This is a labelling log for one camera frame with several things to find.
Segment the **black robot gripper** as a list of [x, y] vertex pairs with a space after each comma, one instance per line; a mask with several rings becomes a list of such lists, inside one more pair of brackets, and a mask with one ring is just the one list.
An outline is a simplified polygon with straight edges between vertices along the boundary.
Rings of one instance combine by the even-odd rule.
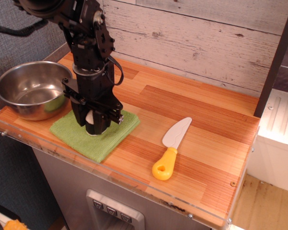
[[76, 79], [64, 78], [64, 95], [71, 101], [77, 123], [83, 127], [90, 110], [93, 112], [94, 132], [102, 134], [111, 121], [121, 124], [122, 103], [114, 96], [114, 71], [104, 70], [98, 73], [77, 74]]

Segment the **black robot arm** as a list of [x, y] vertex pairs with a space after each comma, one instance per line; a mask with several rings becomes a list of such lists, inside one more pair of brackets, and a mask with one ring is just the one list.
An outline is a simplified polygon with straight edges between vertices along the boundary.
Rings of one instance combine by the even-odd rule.
[[120, 64], [111, 56], [114, 38], [96, 0], [16, 0], [28, 14], [55, 23], [63, 31], [73, 55], [74, 80], [64, 79], [64, 94], [71, 101], [77, 123], [90, 135], [102, 134], [111, 124], [123, 121], [122, 103], [114, 96], [114, 68]]

